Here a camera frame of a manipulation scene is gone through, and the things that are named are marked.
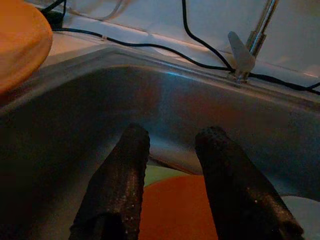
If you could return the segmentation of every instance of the faucet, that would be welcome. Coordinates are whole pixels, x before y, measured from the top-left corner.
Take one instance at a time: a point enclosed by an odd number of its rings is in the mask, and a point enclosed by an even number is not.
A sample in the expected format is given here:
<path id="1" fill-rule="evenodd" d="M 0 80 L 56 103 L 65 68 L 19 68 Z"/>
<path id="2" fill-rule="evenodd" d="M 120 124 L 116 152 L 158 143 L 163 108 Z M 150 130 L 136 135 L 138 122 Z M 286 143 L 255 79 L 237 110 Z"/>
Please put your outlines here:
<path id="1" fill-rule="evenodd" d="M 237 62 L 237 68 L 232 78 L 240 83 L 245 83 L 249 73 L 255 66 L 256 57 L 266 39 L 265 31 L 276 10 L 279 0 L 268 0 L 260 20 L 254 31 L 251 32 L 246 45 L 242 43 L 235 32 L 228 34 L 233 56 Z"/>

